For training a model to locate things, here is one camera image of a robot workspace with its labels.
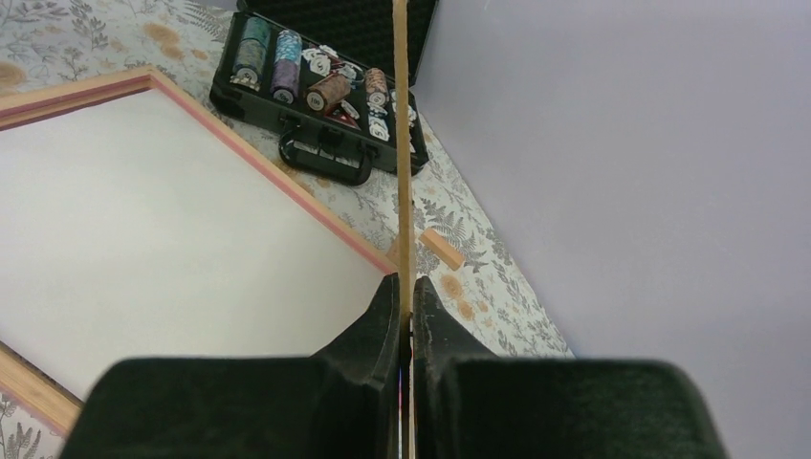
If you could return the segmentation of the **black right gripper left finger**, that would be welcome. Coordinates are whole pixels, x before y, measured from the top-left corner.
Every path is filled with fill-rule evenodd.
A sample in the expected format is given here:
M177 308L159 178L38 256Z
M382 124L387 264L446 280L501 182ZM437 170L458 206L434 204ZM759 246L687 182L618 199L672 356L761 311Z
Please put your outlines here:
M310 357L132 359L87 398L64 458L394 458L399 281Z

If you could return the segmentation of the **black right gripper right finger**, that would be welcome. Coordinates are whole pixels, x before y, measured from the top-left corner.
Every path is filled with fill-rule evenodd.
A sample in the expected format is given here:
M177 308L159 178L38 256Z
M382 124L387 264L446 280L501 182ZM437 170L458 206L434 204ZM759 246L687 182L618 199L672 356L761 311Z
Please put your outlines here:
M427 277L413 315L419 458L724 458L705 400L673 364L503 357Z

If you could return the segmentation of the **brown cardboard backing board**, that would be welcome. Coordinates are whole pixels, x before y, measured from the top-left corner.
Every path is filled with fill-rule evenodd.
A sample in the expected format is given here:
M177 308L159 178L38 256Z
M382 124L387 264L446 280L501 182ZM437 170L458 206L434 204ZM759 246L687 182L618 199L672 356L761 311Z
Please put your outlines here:
M398 181L398 278L400 298L400 371L401 371L401 433L402 456L413 458L411 445L411 339L410 327L413 305L412 261L413 222L411 159L408 123L408 51L407 51L407 1L393 2L394 37L394 87L397 99L394 102L396 118L397 181Z

